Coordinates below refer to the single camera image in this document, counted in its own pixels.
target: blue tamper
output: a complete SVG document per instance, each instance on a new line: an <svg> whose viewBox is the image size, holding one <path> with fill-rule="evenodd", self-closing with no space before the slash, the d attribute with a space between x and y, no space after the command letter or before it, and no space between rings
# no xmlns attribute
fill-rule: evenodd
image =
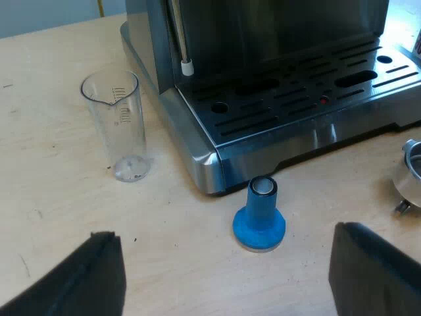
<svg viewBox="0 0 421 316"><path fill-rule="evenodd" d="M266 252L276 248L285 234L285 219L276 208L278 185L258 176L249 183L247 205L235 214L232 228L248 250Z"/></svg>

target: drip tray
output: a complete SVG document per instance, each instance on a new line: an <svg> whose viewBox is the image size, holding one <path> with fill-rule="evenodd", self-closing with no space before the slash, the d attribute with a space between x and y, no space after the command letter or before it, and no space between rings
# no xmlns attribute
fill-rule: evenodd
<svg viewBox="0 0 421 316"><path fill-rule="evenodd" d="M215 148L421 82L399 50L366 38L178 89Z"/></svg>

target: round hole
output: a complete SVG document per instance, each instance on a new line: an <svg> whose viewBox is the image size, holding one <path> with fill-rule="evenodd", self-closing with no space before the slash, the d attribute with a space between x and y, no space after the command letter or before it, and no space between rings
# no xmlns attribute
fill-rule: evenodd
<svg viewBox="0 0 421 316"><path fill-rule="evenodd" d="M390 64L393 61L389 56L379 56L377 60L383 64Z"/></svg>
<svg viewBox="0 0 421 316"><path fill-rule="evenodd" d="M260 195L269 194L274 189L274 184L270 179L258 178L253 182L253 189Z"/></svg>
<svg viewBox="0 0 421 316"><path fill-rule="evenodd" d="M320 98L320 103L321 104L328 104L329 103L329 98L326 97L325 95L322 95L322 97Z"/></svg>
<svg viewBox="0 0 421 316"><path fill-rule="evenodd" d="M214 113L226 113L228 111L228 106L224 102L216 102L212 105L212 112Z"/></svg>

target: espresso machine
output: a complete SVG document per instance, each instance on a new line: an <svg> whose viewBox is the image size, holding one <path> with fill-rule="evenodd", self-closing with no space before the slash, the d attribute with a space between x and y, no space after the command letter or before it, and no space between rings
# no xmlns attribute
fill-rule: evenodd
<svg viewBox="0 0 421 316"><path fill-rule="evenodd" d="M200 191L421 120L388 0L126 0L125 52Z"/></svg>

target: clear plastic measuring cup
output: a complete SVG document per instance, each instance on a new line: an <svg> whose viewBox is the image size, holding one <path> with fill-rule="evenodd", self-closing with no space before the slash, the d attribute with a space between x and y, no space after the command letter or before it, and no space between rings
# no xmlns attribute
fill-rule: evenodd
<svg viewBox="0 0 421 316"><path fill-rule="evenodd" d="M80 91L101 136L117 180L134 182L150 169L139 80L126 70L105 69L88 76Z"/></svg>

